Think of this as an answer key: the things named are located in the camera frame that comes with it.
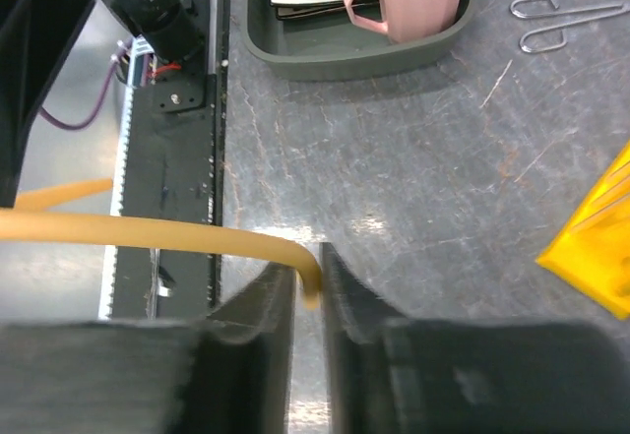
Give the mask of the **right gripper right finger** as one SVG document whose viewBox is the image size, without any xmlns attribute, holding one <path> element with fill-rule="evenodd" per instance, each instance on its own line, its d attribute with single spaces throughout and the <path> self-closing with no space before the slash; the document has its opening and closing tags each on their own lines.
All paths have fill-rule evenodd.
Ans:
<svg viewBox="0 0 630 434">
<path fill-rule="evenodd" d="M 385 302 L 320 246 L 322 315 L 334 433 L 441 433 L 412 350 L 415 320 Z"/>
</svg>

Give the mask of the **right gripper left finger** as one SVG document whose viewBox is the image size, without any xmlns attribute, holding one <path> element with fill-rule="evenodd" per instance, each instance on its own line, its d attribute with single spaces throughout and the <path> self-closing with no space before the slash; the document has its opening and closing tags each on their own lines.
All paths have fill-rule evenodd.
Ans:
<svg viewBox="0 0 630 434">
<path fill-rule="evenodd" d="M 285 433 L 295 272 L 275 263 L 199 326 L 168 433 Z"/>
</svg>

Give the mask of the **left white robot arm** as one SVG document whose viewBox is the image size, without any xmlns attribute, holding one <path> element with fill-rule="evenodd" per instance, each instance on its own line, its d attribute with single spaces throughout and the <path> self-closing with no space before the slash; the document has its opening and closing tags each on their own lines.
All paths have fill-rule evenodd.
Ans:
<svg viewBox="0 0 630 434">
<path fill-rule="evenodd" d="M 190 74 L 208 53 L 201 28 L 208 0 L 102 0 L 154 51 L 159 67 Z M 95 0 L 1 0 L 1 204 L 14 207 L 32 123 Z"/>
</svg>

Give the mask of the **yellow test tube rack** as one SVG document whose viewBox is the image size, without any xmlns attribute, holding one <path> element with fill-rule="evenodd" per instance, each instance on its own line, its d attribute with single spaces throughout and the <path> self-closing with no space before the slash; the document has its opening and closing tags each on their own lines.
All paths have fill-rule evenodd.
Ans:
<svg viewBox="0 0 630 434">
<path fill-rule="evenodd" d="M 629 317 L 628 148 L 535 261 L 615 317 Z"/>
</svg>

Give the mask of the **dark green tray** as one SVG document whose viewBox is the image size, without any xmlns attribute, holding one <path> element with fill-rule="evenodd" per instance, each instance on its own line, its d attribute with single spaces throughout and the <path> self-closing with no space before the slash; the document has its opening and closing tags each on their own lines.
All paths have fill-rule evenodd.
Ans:
<svg viewBox="0 0 630 434">
<path fill-rule="evenodd" d="M 345 81 L 399 74 L 432 64 L 454 47 L 471 22 L 476 0 L 461 0 L 445 31 L 404 44 L 353 26 L 345 12 L 281 21 L 270 0 L 245 0 L 241 28 L 248 50 L 279 77 Z"/>
</svg>

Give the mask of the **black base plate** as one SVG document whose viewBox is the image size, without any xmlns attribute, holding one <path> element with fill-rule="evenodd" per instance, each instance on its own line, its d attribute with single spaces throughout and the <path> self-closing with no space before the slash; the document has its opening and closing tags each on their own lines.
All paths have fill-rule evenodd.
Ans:
<svg viewBox="0 0 630 434">
<path fill-rule="evenodd" d="M 208 0 L 208 53 L 193 73 L 160 74 L 134 92 L 122 216 L 222 223 L 229 28 Z M 221 257 L 117 248 L 110 318 L 199 318 L 218 305 Z"/>
</svg>

